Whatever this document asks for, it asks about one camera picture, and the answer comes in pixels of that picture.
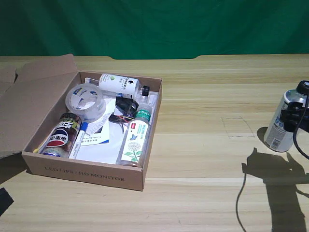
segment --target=marker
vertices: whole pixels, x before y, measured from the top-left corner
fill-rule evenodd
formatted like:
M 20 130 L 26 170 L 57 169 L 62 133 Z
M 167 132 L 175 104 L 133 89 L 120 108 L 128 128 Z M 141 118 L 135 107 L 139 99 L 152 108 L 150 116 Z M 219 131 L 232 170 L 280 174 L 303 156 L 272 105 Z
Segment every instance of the marker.
M 81 129 L 78 132 L 75 143 L 72 147 L 72 150 L 70 152 L 69 159 L 75 159 L 76 158 L 77 152 L 78 152 L 79 148 L 81 147 L 81 144 L 82 144 L 85 132 L 87 130 L 87 127 L 88 127 L 88 123 L 83 122 L 82 125 L 81 125 Z

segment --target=can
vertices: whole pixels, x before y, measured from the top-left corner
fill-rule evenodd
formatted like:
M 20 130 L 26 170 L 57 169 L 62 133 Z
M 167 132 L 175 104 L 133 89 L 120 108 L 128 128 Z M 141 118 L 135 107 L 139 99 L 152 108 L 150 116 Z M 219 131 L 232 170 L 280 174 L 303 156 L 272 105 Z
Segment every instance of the can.
M 291 102 L 300 102 L 304 107 L 308 93 L 309 81 L 301 81 L 296 89 L 290 89 L 283 94 L 264 135 L 264 143 L 267 147 L 277 152 L 286 152 L 292 147 L 293 132 L 284 129 L 284 122 L 281 120 L 281 111 L 287 109 L 288 104 Z
M 50 136 L 42 154 L 68 158 L 82 120 L 73 113 L 64 113 Z

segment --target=clear tape roll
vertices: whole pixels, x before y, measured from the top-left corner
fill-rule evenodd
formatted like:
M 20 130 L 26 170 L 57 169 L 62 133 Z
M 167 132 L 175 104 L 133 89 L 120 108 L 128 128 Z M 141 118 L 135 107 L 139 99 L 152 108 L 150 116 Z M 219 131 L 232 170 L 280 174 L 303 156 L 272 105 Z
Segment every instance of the clear tape roll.
M 102 90 L 94 84 L 80 84 L 72 88 L 66 96 L 66 106 L 88 123 L 98 120 L 106 108 Z

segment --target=drawn rectangle on table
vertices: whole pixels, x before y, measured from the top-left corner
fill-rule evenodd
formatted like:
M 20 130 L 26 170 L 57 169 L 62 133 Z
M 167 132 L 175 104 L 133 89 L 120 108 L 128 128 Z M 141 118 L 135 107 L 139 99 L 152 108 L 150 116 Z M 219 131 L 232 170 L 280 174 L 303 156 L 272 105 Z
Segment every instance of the drawn rectangle on table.
M 241 116 L 222 117 L 221 120 L 229 138 L 255 137 L 250 125 Z

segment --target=green wall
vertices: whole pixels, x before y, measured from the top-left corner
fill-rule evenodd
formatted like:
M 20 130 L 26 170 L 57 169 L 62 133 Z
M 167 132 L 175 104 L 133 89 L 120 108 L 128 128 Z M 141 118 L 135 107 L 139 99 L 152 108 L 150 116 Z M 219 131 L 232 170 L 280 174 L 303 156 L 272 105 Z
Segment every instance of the green wall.
M 1 0 L 0 56 L 309 53 L 309 0 Z

